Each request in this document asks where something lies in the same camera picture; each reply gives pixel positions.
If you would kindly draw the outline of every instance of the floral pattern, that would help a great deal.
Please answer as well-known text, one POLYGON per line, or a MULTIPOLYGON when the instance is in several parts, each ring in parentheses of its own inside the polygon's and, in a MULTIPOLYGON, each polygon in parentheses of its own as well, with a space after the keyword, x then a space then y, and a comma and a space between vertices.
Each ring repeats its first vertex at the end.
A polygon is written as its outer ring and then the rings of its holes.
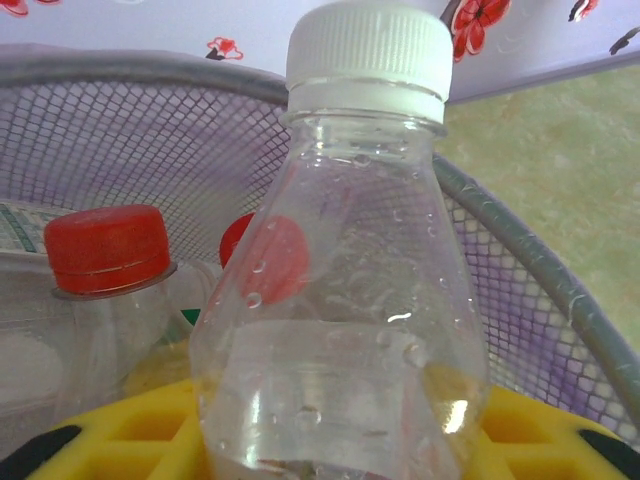
POLYGON ((453 36, 454 60, 459 62, 465 53, 479 54, 485 44, 486 29, 502 20, 510 6, 511 0, 450 2, 441 18, 449 25, 453 36))
MULTIPOLYGON (((35 0, 36 3, 42 5, 55 5, 60 3, 60 0, 35 0)), ((0 0, 0 11, 13 15, 14 17, 26 17, 29 15, 29 7, 26 0, 0 0)))
POLYGON ((230 38, 216 37, 207 43, 207 47, 211 49, 207 54, 210 60, 242 60, 244 58, 244 53, 238 50, 235 40, 230 38))
POLYGON ((579 22, 598 6, 599 0, 578 0, 569 13, 570 22, 579 22))
POLYGON ((640 27, 635 27, 620 37, 609 49, 611 55, 615 55, 619 50, 629 46, 629 41, 640 33, 640 27))

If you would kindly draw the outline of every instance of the green floor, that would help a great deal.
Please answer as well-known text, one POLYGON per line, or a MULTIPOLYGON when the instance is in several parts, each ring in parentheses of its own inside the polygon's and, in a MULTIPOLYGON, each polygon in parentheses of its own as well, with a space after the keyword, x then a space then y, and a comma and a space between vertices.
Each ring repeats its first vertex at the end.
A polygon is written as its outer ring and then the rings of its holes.
POLYGON ((504 201, 640 351, 640 67, 448 110, 438 150, 504 201))

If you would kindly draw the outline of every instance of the bottle neck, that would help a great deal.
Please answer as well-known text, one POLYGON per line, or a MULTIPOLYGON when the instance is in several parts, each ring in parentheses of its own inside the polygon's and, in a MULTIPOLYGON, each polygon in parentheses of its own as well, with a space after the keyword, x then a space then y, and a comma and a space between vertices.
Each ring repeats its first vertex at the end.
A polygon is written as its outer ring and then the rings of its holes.
POLYGON ((434 122, 367 111, 288 113, 283 123, 291 128, 290 158, 348 158, 356 153, 377 161, 419 164, 431 159, 434 140, 446 133, 434 122))

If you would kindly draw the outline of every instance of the mesh trash bin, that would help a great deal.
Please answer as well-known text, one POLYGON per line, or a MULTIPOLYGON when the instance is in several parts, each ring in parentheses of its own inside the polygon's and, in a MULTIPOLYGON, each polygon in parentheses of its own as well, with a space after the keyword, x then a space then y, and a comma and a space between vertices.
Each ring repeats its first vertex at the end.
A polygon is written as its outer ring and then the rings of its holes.
MULTIPOLYGON (((279 78, 196 58, 6 57, 0 199, 71 210, 152 204, 174 258, 217 263, 222 232, 258 208, 285 158, 286 100, 279 78)), ((640 447, 638 357, 503 204, 444 158, 435 167, 477 290, 492 381, 640 447)))

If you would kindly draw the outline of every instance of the clear plastic bottle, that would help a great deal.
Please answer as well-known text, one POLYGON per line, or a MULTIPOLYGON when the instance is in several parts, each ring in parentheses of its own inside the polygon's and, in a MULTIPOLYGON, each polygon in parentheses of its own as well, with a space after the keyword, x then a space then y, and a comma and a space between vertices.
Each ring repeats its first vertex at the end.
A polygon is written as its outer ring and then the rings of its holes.
POLYGON ((157 208, 72 213, 52 220, 44 237, 75 332, 56 421, 188 377, 191 325, 170 298, 176 265, 157 208))
POLYGON ((218 480, 461 477, 488 368, 431 164, 451 68, 446 27, 398 2, 330 4, 294 29, 287 181, 190 340, 218 480))
POLYGON ((222 268, 210 262, 189 260, 178 263, 178 270, 169 277, 168 286, 173 309, 195 325, 221 276, 222 268))

